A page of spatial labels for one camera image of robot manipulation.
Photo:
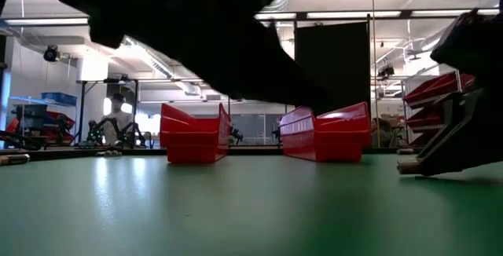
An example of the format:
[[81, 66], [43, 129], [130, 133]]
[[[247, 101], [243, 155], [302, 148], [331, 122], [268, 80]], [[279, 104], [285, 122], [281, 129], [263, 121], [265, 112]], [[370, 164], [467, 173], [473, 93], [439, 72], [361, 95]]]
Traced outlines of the black frame workstation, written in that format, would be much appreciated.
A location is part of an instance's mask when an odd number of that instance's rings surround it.
[[245, 100], [228, 100], [226, 107], [231, 118], [231, 126], [244, 135], [240, 144], [235, 144], [233, 138], [229, 136], [230, 144], [235, 146], [279, 144], [274, 131], [278, 129], [279, 118], [292, 109], [286, 104]]
[[[104, 114], [109, 111], [108, 99], [114, 93], [121, 93], [125, 96], [126, 103], [123, 106], [123, 110], [125, 112], [131, 112], [134, 117], [133, 123], [137, 123], [139, 126], [139, 122], [136, 119], [138, 112], [139, 81], [123, 75], [119, 78], [81, 80], [79, 84], [81, 90], [79, 95], [78, 133], [74, 139], [74, 145], [78, 148], [131, 148], [121, 144], [106, 144], [105, 137], [102, 138], [103, 145], [87, 142], [86, 138], [90, 129], [89, 121], [94, 120], [96, 123], [99, 123], [103, 119]], [[143, 136], [146, 137], [147, 133], [143, 132], [140, 127], [139, 129]], [[152, 146], [150, 142], [146, 141], [145, 143], [147, 145], [146, 148]]]

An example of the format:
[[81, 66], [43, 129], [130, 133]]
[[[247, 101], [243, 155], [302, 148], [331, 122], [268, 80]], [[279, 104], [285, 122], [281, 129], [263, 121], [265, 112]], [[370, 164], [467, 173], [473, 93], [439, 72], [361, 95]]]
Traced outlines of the blue storage bin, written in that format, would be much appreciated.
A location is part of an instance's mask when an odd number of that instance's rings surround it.
[[54, 101], [57, 104], [64, 104], [68, 106], [75, 107], [77, 105], [77, 97], [61, 93], [61, 92], [45, 92], [41, 93], [41, 98], [44, 100]]

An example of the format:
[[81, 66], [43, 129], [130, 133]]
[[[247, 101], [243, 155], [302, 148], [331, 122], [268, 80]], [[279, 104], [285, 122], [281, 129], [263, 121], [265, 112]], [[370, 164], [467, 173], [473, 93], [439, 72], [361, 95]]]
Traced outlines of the red shelf bin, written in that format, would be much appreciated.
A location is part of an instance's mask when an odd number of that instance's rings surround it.
[[411, 128], [442, 125], [443, 110], [441, 108], [422, 108], [418, 113], [406, 120]]
[[425, 131], [421, 133], [417, 138], [413, 139], [409, 145], [413, 148], [423, 148], [437, 133], [437, 130]]
[[473, 75], [453, 71], [421, 83], [403, 97], [410, 108], [422, 108], [443, 96], [463, 90], [475, 79]]

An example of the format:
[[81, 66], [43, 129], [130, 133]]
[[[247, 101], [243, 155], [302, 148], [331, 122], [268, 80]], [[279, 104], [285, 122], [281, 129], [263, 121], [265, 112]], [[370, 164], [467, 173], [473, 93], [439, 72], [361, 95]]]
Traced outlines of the white rectangular ceiling duct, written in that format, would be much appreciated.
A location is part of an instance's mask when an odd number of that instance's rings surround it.
[[160, 58], [158, 58], [153, 51], [151, 51], [147, 46], [133, 40], [132, 38], [126, 37], [124, 40], [123, 47], [128, 48], [132, 52], [144, 61], [149, 67], [154, 71], [161, 74], [160, 80], [168, 80], [174, 83], [177, 87], [182, 89], [188, 96], [200, 96], [200, 87], [196, 86], [194, 83], [182, 80], [178, 75], [170, 69], [170, 66], [164, 63]]

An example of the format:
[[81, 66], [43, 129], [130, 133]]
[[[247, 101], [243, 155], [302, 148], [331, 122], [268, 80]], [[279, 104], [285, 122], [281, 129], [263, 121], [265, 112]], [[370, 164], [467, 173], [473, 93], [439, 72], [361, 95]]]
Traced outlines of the tall black cabinet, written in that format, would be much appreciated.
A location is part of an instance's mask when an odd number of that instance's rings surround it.
[[308, 99], [314, 114], [371, 101], [369, 25], [354, 22], [296, 30], [295, 60], [319, 91]]

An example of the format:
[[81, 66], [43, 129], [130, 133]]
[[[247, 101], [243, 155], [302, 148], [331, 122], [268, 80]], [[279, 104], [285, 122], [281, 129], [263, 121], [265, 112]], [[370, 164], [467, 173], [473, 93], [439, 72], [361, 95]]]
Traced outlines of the green table mat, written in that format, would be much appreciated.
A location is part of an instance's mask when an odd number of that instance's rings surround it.
[[503, 256], [503, 163], [426, 178], [397, 162], [0, 167], [0, 256]]

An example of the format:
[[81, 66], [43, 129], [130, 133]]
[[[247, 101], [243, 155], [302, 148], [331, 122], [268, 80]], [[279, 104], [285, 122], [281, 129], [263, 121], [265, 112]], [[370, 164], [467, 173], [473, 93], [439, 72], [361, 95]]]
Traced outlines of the black slanted bar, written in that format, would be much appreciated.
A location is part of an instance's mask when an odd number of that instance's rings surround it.
[[0, 130], [0, 141], [6, 142], [8, 145], [15, 148], [20, 148], [28, 151], [38, 151], [41, 149], [40, 143], [29, 137], [24, 137], [21, 134]]

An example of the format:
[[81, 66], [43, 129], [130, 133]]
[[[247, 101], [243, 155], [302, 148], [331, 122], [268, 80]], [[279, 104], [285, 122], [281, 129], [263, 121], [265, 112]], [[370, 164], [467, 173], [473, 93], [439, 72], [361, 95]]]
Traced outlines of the black aluminium table frame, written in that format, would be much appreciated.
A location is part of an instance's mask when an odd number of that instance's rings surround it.
[[[364, 155], [384, 155], [384, 154], [397, 154], [400, 148], [365, 148]], [[29, 154], [31, 161], [43, 161], [51, 159], [72, 159], [72, 158], [86, 158], [96, 156], [98, 152], [103, 152], [102, 148], [48, 148], [39, 151], [25, 151], [2, 149], [0, 155], [16, 155], [16, 154]], [[422, 151], [422, 148], [414, 148], [414, 154]], [[139, 155], [139, 156], [154, 156], [166, 155], [167, 150], [164, 148], [144, 149], [144, 148], [126, 148], [120, 150], [123, 155]], [[283, 149], [277, 146], [232, 146], [228, 150], [228, 155], [282, 155]]]

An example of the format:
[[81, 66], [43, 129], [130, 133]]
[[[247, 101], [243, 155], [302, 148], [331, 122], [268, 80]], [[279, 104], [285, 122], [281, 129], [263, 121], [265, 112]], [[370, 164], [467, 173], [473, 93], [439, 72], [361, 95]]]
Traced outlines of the ceiling light strip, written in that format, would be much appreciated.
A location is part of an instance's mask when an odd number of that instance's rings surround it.
[[[499, 13], [498, 9], [475, 9], [479, 14], [482, 15], [496, 15]], [[444, 16], [457, 16], [462, 13], [468, 13], [472, 9], [437, 9], [437, 10], [414, 10], [411, 16], [419, 17], [444, 17]]]
[[87, 18], [20, 18], [20, 19], [2, 19], [10, 26], [57, 26], [57, 25], [87, 25]]
[[295, 13], [258, 13], [255, 15], [257, 20], [287, 20], [292, 21], [296, 19]]
[[400, 11], [354, 11], [354, 12], [328, 12], [328, 13], [308, 13], [308, 19], [320, 18], [366, 18], [368, 15], [375, 17], [396, 17], [401, 14]]

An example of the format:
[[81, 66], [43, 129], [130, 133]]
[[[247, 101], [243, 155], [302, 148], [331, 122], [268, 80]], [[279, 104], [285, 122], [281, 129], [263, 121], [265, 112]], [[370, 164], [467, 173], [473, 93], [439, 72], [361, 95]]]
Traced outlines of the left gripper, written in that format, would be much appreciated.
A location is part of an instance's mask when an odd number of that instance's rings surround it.
[[329, 91], [281, 47], [255, 14], [273, 0], [143, 0], [129, 34], [233, 99], [329, 108]]

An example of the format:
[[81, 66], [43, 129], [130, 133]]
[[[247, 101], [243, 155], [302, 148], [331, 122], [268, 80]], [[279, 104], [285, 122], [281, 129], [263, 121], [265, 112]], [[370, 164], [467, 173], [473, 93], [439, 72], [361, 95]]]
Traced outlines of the person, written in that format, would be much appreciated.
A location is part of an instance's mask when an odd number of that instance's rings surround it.
[[391, 124], [381, 118], [373, 118], [371, 121], [372, 147], [388, 148], [391, 143]]
[[103, 125], [103, 134], [106, 144], [115, 144], [117, 142], [117, 133], [133, 122], [133, 114], [125, 112], [123, 106], [126, 98], [121, 93], [114, 93], [108, 99], [109, 111], [104, 114], [103, 119], [110, 119]]

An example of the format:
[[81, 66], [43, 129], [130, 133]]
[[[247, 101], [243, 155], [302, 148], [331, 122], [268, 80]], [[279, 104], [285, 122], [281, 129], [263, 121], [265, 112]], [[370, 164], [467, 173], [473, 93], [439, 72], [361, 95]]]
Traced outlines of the red and black cart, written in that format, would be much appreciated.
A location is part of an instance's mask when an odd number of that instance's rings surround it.
[[70, 145], [75, 121], [47, 108], [45, 104], [15, 104], [7, 130], [45, 144]]

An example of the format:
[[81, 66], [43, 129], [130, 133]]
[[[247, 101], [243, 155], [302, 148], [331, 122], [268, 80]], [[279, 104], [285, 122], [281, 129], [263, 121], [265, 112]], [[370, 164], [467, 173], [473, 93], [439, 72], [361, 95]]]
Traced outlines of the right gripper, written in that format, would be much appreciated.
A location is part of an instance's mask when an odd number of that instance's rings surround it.
[[475, 77], [485, 88], [460, 95], [449, 123], [420, 153], [418, 173], [433, 176], [503, 162], [503, 0], [497, 13], [474, 8], [442, 33], [431, 59]]

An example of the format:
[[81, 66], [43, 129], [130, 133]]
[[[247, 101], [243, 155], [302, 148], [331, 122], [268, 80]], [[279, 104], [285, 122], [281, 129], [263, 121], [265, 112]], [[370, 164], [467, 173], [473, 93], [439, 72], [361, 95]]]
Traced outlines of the red plastic bin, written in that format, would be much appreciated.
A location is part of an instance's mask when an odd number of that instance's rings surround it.
[[279, 119], [283, 153], [315, 162], [361, 161], [371, 145], [368, 104], [361, 102], [321, 115], [298, 107]]
[[196, 118], [169, 104], [162, 104], [160, 146], [173, 164], [212, 164], [227, 155], [231, 119], [223, 104], [216, 118]]

